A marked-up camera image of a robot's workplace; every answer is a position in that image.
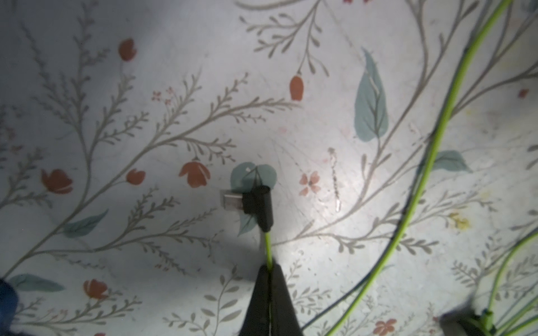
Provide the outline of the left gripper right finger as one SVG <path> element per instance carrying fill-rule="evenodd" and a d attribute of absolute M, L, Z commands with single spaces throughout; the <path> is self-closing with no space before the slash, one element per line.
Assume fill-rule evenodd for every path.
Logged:
<path fill-rule="evenodd" d="M 272 336 L 303 336 L 282 267 L 277 263 L 270 271 L 270 318 Z"/>

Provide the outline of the green wired earphones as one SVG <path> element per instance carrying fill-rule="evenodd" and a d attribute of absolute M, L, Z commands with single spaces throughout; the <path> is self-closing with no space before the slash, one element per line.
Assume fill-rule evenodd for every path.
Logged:
<path fill-rule="evenodd" d="M 338 300 L 338 303 L 342 303 L 346 298 L 348 298 L 353 293 L 357 294 L 355 299 L 350 304 L 349 308 L 344 312 L 343 316 L 335 323 L 335 325 L 327 332 L 328 335 L 335 335 L 342 325 L 350 318 L 351 314 L 356 308 L 358 308 L 361 300 L 367 294 L 368 290 L 374 284 L 375 280 L 384 270 L 385 265 L 392 257 L 393 253 L 399 247 L 399 244 L 402 242 L 404 235 L 406 234 L 409 225 L 411 224 L 411 219 L 416 211 L 416 207 L 425 192 L 426 185 L 430 178 L 430 174 L 435 166 L 435 164 L 440 161 L 441 155 L 439 154 L 439 147 L 444 138 L 444 133 L 447 129 L 448 123 L 451 119 L 451 116 L 454 112 L 456 106 L 456 99 L 458 98 L 461 86 L 464 82 L 464 79 L 468 73 L 469 67 L 471 66 L 476 53 L 480 49 L 482 43 L 485 41 L 489 35 L 491 29 L 494 27 L 496 22 L 500 19 L 502 15 L 506 15 L 507 11 L 511 8 L 511 1 L 501 1 L 495 10 L 488 14 L 486 19 L 481 19 L 477 22 L 476 27 L 474 28 L 465 49 L 462 52 L 462 57 L 458 64 L 458 67 L 454 73 L 451 86 L 447 92 L 444 105 L 441 109 L 437 124 L 432 130 L 430 137 L 428 138 L 428 147 L 425 150 L 424 158 L 418 165 L 418 170 L 416 172 L 415 180 L 410 189 L 409 200 L 406 203 L 406 206 L 403 210 L 402 219 L 398 224 L 397 229 L 395 230 L 394 235 L 391 238 L 390 243 L 379 257 L 376 264 L 372 267 L 371 271 L 361 280 L 349 293 L 346 293 L 342 298 Z M 317 320 L 323 317 L 325 314 L 329 313 L 332 309 L 336 308 L 338 303 L 334 303 L 329 308 L 325 309 L 322 313 L 317 315 L 311 321 L 305 324 L 302 327 L 302 330 L 305 331 L 308 327 L 312 326 Z"/>
<path fill-rule="evenodd" d="M 266 253 L 266 265 L 273 270 L 273 252 L 271 246 L 271 229 L 274 224 L 271 188 L 269 186 L 254 186 L 245 193 L 225 192 L 223 195 L 224 209 L 240 214 L 239 235 L 245 234 L 255 227 L 262 232 L 263 246 Z"/>

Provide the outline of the black smartphone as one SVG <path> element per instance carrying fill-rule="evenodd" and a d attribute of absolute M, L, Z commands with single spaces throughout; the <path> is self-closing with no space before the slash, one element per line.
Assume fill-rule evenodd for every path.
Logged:
<path fill-rule="evenodd" d="M 15 289 L 9 283 L 1 280 L 1 335 L 15 335 L 11 324 L 15 316 L 19 298 Z"/>

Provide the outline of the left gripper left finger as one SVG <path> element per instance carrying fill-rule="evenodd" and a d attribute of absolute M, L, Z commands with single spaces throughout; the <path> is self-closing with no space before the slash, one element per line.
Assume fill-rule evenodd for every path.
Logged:
<path fill-rule="evenodd" d="M 239 336 L 270 335 L 270 271 L 260 267 Z"/>

